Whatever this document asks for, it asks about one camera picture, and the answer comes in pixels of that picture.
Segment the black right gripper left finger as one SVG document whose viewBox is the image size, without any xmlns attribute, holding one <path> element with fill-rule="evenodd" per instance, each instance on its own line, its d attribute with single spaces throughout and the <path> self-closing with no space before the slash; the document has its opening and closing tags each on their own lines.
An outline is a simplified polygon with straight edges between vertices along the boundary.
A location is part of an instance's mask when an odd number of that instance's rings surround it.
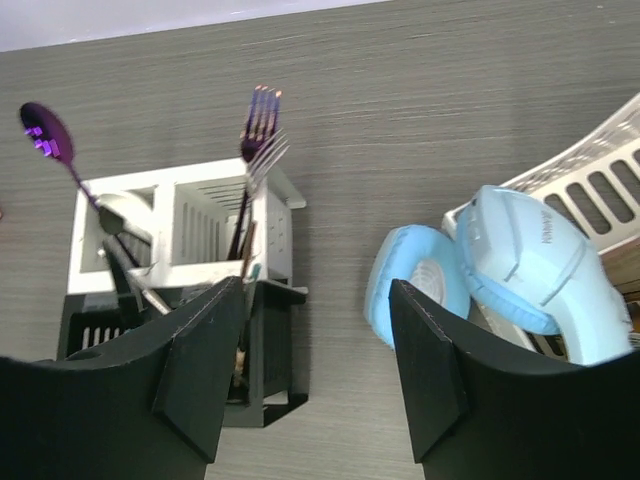
<svg viewBox="0 0 640 480">
<path fill-rule="evenodd" d="M 201 479 L 216 457 L 242 281 L 62 361 L 1 361 L 5 479 Z"/>
</svg>

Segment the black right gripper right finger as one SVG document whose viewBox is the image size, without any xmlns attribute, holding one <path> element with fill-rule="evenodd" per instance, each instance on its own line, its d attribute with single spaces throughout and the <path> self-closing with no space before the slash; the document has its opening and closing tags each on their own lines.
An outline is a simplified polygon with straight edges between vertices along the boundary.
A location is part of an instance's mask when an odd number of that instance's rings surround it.
<svg viewBox="0 0 640 480">
<path fill-rule="evenodd" d="M 518 347 L 396 280 L 415 461 L 428 479 L 635 479 L 639 356 L 583 367 Z"/>
</svg>

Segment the rose gold chopstick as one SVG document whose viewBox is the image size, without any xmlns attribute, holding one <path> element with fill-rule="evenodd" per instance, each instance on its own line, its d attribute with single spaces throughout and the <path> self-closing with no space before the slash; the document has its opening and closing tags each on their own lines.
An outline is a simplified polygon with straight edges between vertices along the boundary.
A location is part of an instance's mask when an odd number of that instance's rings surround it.
<svg viewBox="0 0 640 480">
<path fill-rule="evenodd" d="M 234 369 L 232 374 L 231 386 L 234 389 L 246 387 L 248 385 L 246 370 L 247 352 L 240 347 L 236 348 Z"/>
</svg>

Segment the black knife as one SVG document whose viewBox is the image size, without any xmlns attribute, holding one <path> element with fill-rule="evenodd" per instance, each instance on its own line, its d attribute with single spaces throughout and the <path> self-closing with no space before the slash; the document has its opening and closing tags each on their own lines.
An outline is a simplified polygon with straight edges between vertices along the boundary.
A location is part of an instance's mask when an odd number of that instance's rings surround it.
<svg viewBox="0 0 640 480">
<path fill-rule="evenodd" d="M 130 279 L 129 270 L 132 262 L 126 255 L 125 249 L 118 243 L 118 239 L 109 235 L 103 241 L 105 258 L 111 271 L 119 307 L 123 314 L 139 314 L 143 310 L 140 291 Z"/>
</svg>

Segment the teal chopstick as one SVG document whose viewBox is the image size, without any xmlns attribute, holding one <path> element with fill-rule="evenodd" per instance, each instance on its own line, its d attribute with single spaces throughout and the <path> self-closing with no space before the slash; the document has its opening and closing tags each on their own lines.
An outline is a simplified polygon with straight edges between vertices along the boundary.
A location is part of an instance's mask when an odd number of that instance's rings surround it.
<svg viewBox="0 0 640 480">
<path fill-rule="evenodd" d="M 249 275 L 246 278 L 245 291 L 247 295 L 250 295 L 255 291 L 256 283 L 260 277 L 260 272 L 261 272 L 261 264 L 254 263 Z"/>
</svg>

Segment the large white ceramic spoon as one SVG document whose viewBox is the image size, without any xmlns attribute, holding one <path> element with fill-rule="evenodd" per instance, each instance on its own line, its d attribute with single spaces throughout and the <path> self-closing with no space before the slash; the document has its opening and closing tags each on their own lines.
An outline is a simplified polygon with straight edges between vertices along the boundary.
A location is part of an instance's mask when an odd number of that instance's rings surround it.
<svg viewBox="0 0 640 480">
<path fill-rule="evenodd" d="M 96 202 L 98 207 L 104 205 L 123 218 L 122 233 L 151 244 L 155 230 L 153 209 L 143 197 L 128 191 L 117 191 L 99 195 Z"/>
</svg>

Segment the small black spoon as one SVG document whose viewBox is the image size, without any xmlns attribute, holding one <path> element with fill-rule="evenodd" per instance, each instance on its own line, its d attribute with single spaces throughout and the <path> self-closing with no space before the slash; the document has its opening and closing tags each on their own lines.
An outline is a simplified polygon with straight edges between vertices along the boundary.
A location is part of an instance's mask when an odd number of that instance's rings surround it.
<svg viewBox="0 0 640 480">
<path fill-rule="evenodd" d="M 133 254 L 129 251 L 127 246 L 124 244 L 122 239 L 119 237 L 119 234 L 124 231 L 124 220 L 121 216 L 111 211 L 104 205 L 98 207 L 98 217 L 99 223 L 103 231 L 111 236 L 115 237 L 115 240 L 123 249 L 125 255 L 131 261 L 134 267 L 139 267 L 139 263 Z"/>
</svg>

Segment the purple iridescent spoon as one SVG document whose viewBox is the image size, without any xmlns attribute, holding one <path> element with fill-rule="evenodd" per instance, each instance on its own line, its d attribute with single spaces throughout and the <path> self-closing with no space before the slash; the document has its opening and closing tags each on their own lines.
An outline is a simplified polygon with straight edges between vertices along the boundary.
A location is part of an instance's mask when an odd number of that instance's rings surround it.
<svg viewBox="0 0 640 480">
<path fill-rule="evenodd" d="M 96 197 L 82 183 L 73 164 L 75 152 L 71 135 L 56 113 L 41 103 L 30 101 L 20 107 L 19 118 L 25 135 L 31 139 L 34 147 L 46 158 L 55 160 L 67 169 L 98 215 L 106 213 L 107 209 L 99 206 Z"/>
</svg>

